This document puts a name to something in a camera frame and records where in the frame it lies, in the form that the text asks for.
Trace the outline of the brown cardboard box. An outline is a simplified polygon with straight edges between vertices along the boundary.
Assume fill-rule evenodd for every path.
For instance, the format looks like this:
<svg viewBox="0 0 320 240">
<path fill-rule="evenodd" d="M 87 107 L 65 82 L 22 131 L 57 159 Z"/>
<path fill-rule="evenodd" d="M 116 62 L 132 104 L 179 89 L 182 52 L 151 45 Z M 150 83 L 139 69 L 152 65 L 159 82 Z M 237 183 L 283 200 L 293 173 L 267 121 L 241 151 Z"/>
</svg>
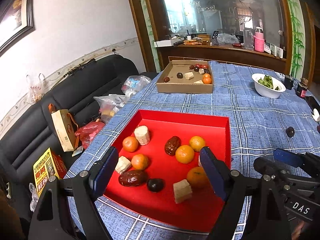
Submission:
<svg viewBox="0 0 320 240">
<path fill-rule="evenodd" d="M 205 76 L 212 78 L 210 85 L 202 82 Z M 160 93 L 211 94 L 213 83 L 213 71 L 209 62 L 172 60 L 164 68 L 156 86 Z"/>
</svg>

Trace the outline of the red plastic tray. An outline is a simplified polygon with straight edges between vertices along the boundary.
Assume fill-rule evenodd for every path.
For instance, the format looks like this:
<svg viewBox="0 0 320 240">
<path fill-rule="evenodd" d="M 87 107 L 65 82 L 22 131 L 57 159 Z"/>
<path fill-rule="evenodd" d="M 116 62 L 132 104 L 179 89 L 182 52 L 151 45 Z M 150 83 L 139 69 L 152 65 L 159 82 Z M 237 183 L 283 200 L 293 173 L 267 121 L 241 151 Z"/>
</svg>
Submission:
<svg viewBox="0 0 320 240">
<path fill-rule="evenodd" d="M 193 189 L 190 199 L 180 204 L 175 202 L 173 185 L 187 177 L 188 171 L 198 165 L 199 153 L 188 164 L 179 163 L 175 157 L 165 153 L 164 146 L 173 136 L 187 145 L 191 137 L 202 137 L 217 159 L 231 165 L 231 136 L 229 118 L 188 113 L 174 113 L 151 110 L 138 110 L 120 132 L 112 146 L 120 156 L 132 159 L 133 152 L 123 149 L 123 140 L 134 134 L 138 126 L 146 126 L 151 140 L 139 146 L 137 154 L 146 155 L 149 165 L 148 178 L 160 178 L 164 188 L 159 193 L 148 190 L 147 185 L 125 187 L 120 185 L 119 174 L 114 172 L 104 192 L 113 202 L 140 213 L 145 217 L 167 223 L 183 230 L 210 232 L 224 205 L 215 195 L 212 187 Z"/>
</svg>

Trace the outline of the wrinkled red date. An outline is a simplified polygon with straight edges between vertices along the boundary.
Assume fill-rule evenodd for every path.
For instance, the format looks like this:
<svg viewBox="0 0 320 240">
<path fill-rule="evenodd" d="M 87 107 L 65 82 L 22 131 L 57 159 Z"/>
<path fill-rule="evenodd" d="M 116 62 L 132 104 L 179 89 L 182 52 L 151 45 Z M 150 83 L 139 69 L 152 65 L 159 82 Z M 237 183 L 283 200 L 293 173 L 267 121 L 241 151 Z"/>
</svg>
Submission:
<svg viewBox="0 0 320 240">
<path fill-rule="evenodd" d="M 180 146 L 181 139 L 178 136 L 173 136 L 165 143 L 164 151 L 166 154 L 173 156 Z"/>
</svg>

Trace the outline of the beige sugarcane chunk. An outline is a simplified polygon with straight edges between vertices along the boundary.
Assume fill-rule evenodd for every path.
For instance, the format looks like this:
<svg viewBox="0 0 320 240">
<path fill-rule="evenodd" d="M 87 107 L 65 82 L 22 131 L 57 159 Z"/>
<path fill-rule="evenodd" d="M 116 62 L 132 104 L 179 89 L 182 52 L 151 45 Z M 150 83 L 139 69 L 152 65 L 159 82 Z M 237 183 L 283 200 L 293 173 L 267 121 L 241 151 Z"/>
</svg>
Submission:
<svg viewBox="0 0 320 240">
<path fill-rule="evenodd" d="M 175 203 L 179 204 L 192 197 L 191 185 L 186 179 L 173 184 Z"/>
</svg>

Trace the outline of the red jujube date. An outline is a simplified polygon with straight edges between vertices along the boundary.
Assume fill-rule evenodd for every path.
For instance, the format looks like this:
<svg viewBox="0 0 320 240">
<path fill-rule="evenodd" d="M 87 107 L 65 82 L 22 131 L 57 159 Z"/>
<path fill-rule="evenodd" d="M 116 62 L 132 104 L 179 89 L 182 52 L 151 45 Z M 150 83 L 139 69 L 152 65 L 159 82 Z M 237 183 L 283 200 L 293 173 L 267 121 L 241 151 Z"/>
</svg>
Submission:
<svg viewBox="0 0 320 240">
<path fill-rule="evenodd" d="M 125 187 L 140 186 L 146 183 L 148 175 L 142 170 L 131 170 L 121 174 L 118 178 L 120 185 Z"/>
</svg>

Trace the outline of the red plastic bag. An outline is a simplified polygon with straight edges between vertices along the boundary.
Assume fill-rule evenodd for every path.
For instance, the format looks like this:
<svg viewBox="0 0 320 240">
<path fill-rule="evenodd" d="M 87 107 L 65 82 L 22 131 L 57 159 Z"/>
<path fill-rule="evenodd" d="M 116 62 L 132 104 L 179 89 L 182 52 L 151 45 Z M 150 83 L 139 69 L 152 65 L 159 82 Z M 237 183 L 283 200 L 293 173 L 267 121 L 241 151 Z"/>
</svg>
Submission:
<svg viewBox="0 0 320 240">
<path fill-rule="evenodd" d="M 80 139 L 83 148 L 86 150 L 95 136 L 103 129 L 104 126 L 104 122 L 92 121 L 89 124 L 80 127 L 75 132 L 75 136 Z"/>
</svg>

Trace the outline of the white crumpled tissue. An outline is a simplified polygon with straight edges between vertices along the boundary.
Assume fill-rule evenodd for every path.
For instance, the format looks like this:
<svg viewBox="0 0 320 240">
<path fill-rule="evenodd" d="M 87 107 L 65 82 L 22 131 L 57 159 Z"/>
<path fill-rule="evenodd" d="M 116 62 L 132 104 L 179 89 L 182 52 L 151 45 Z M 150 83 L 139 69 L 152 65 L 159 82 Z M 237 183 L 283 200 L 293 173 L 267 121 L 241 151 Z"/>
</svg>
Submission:
<svg viewBox="0 0 320 240">
<path fill-rule="evenodd" d="M 312 117 L 317 123 L 320 123 L 320 113 L 316 108 L 313 109 Z"/>
</svg>

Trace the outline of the white sugarcane chunk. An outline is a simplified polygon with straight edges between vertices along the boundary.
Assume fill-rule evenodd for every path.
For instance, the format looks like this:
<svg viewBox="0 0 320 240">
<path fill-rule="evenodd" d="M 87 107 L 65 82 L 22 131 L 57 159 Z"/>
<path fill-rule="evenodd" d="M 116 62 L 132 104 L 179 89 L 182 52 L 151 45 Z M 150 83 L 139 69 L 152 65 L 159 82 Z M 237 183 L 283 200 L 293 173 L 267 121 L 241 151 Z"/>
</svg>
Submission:
<svg viewBox="0 0 320 240">
<path fill-rule="evenodd" d="M 139 126 L 134 130 L 134 134 L 139 144 L 144 146 L 150 142 L 150 134 L 147 126 Z"/>
</svg>

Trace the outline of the white sugarcane cube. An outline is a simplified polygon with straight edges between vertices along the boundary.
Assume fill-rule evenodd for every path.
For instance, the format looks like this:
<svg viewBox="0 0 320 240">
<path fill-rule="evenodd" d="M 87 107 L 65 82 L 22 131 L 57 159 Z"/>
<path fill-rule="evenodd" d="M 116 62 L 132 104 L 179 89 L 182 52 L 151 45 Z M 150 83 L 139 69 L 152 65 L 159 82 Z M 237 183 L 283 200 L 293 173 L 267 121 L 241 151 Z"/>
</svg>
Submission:
<svg viewBox="0 0 320 240">
<path fill-rule="evenodd" d="M 121 156 L 118 159 L 118 163 L 116 165 L 115 171 L 121 175 L 126 172 L 131 167 L 131 161 L 127 159 L 125 156 Z"/>
</svg>

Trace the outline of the dark glass jar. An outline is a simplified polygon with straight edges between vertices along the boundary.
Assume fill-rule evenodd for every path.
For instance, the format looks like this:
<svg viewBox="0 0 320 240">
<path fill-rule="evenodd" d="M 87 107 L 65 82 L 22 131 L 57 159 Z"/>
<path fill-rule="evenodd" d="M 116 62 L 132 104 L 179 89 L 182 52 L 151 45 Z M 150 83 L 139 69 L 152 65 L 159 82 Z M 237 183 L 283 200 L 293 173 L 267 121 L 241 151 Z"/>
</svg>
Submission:
<svg viewBox="0 0 320 240">
<path fill-rule="evenodd" d="M 293 88 L 294 78 L 291 75 L 285 75 L 284 86 L 286 89 L 291 90 Z"/>
</svg>

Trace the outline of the white bowl with greens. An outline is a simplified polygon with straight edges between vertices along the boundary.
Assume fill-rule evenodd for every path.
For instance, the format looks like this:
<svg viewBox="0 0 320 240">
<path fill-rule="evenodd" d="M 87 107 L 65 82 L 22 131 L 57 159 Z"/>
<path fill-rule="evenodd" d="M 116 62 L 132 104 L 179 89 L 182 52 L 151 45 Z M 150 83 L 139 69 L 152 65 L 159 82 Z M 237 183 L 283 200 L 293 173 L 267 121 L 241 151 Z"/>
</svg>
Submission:
<svg viewBox="0 0 320 240">
<path fill-rule="evenodd" d="M 252 80 L 257 93 L 267 98 L 277 99 L 286 91 L 284 84 L 270 75 L 254 73 Z"/>
</svg>

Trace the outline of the orange tangerine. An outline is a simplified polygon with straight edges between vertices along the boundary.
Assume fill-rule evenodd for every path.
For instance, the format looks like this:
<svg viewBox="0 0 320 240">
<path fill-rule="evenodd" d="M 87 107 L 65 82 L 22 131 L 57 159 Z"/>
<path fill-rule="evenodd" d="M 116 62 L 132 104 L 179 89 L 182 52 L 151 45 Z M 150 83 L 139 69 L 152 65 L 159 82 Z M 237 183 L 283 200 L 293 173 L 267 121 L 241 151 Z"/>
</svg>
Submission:
<svg viewBox="0 0 320 240">
<path fill-rule="evenodd" d="M 136 170 L 145 170 L 149 164 L 149 159 L 146 155 L 136 154 L 131 159 L 131 165 Z"/>
<path fill-rule="evenodd" d="M 206 142 L 205 140 L 198 136 L 195 135 L 193 137 L 191 137 L 191 139 L 189 140 L 189 146 L 195 151 L 195 152 L 200 152 L 200 150 L 206 146 Z"/>
<path fill-rule="evenodd" d="M 181 145 L 175 152 L 176 160 L 182 164 L 190 163 L 194 155 L 194 150 L 189 145 Z"/>
<path fill-rule="evenodd" d="M 187 181 L 192 187 L 205 187 L 209 180 L 203 167 L 194 167 L 187 173 Z"/>
<path fill-rule="evenodd" d="M 210 85 L 212 83 L 212 78 L 208 77 L 208 76 L 205 76 L 205 77 L 203 77 L 202 82 L 204 84 Z"/>
<path fill-rule="evenodd" d="M 135 152 L 139 146 L 139 142 L 135 137 L 126 137 L 123 142 L 123 149 L 127 152 Z"/>
</svg>

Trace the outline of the wooden sideboard counter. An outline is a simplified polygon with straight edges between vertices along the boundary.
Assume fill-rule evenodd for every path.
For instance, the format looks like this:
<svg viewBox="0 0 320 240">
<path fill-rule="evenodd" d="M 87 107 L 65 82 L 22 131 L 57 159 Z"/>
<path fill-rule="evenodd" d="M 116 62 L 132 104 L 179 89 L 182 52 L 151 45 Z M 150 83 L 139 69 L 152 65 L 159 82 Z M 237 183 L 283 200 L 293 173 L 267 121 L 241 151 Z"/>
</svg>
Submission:
<svg viewBox="0 0 320 240">
<path fill-rule="evenodd" d="M 179 46 L 160 47 L 157 50 L 161 57 L 162 68 L 171 60 L 214 60 L 274 70 L 283 74 L 289 74 L 290 72 L 290 60 L 229 45 L 201 46 L 182 44 Z"/>
</svg>

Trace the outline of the clear plastic bag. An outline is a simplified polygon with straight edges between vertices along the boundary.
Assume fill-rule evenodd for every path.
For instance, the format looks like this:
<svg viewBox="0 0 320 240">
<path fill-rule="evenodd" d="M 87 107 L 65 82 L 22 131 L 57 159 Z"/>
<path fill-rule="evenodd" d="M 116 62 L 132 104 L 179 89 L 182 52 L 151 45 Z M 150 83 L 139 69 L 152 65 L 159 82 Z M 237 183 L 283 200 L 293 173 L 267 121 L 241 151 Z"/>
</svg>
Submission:
<svg viewBox="0 0 320 240">
<path fill-rule="evenodd" d="M 121 90 L 129 98 L 140 92 L 145 86 L 151 82 L 149 77 L 144 75 L 129 76 L 123 83 Z"/>
</svg>

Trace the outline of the dark round plum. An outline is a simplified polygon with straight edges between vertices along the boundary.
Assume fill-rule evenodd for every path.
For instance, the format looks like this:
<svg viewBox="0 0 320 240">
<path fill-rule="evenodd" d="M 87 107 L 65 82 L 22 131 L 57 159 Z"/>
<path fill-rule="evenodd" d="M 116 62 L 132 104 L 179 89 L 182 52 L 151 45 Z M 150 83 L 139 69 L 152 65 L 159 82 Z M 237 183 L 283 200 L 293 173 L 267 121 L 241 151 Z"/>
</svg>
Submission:
<svg viewBox="0 0 320 240">
<path fill-rule="evenodd" d="M 161 178 L 148 179 L 147 188 L 151 192 L 160 192 L 164 188 L 164 180 Z"/>
</svg>

